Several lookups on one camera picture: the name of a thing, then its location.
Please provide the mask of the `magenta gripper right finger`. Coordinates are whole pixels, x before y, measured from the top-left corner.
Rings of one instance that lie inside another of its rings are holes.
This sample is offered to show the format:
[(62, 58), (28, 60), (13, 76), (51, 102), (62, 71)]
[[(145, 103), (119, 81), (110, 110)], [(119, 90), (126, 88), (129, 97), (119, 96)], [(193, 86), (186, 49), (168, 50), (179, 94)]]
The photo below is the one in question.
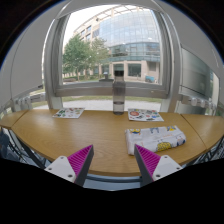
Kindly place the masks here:
[(141, 186), (148, 185), (182, 169), (168, 155), (159, 156), (139, 145), (134, 146), (134, 155), (141, 173)]

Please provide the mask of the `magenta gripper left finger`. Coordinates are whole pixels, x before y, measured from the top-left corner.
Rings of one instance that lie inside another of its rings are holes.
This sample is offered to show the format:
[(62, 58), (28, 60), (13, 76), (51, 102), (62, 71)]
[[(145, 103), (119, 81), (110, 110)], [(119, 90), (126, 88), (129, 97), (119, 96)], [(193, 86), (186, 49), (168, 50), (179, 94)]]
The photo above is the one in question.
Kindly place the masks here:
[(59, 156), (46, 171), (69, 182), (83, 186), (94, 155), (94, 148), (89, 145), (70, 156)]

